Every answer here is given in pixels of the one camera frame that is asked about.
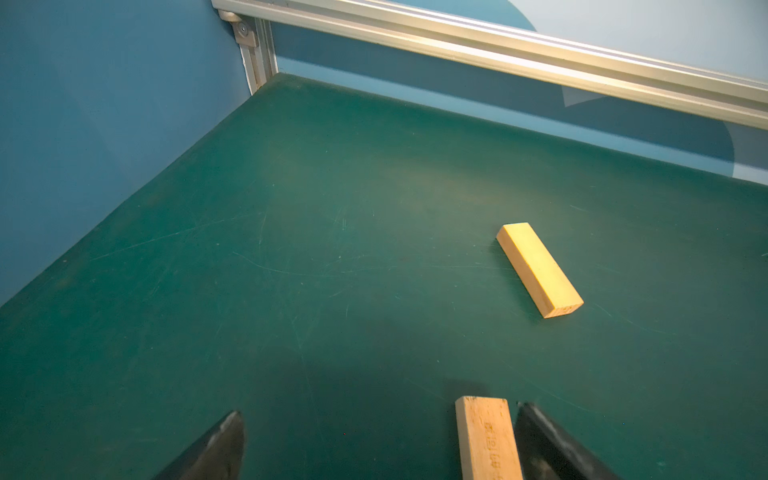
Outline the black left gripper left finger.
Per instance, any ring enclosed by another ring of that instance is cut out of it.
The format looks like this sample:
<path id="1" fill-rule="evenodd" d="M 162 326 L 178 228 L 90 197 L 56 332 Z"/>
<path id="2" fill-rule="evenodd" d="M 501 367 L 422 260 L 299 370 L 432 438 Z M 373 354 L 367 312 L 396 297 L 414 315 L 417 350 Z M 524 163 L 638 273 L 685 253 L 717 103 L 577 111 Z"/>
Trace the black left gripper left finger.
<path id="1" fill-rule="evenodd" d="M 238 479 L 245 453 L 245 423 L 233 410 L 204 432 L 154 480 Z"/>

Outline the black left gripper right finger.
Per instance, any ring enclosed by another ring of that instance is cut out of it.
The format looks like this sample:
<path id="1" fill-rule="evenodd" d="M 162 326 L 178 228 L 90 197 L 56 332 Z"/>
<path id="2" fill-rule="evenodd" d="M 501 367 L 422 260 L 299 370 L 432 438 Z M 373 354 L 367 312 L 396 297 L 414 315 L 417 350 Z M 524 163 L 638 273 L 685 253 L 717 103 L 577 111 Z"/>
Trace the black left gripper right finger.
<path id="1" fill-rule="evenodd" d="M 518 403 L 514 433 L 524 479 L 620 479 L 534 403 Z"/>

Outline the light wood block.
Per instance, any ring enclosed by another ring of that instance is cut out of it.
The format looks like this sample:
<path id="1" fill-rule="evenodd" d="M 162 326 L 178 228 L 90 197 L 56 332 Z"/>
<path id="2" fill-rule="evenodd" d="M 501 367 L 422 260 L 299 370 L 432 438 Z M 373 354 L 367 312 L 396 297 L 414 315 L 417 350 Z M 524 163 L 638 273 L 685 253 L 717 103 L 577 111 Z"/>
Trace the light wood block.
<path id="1" fill-rule="evenodd" d="M 503 225 L 496 239 L 543 318 L 571 314 L 584 304 L 529 223 Z"/>

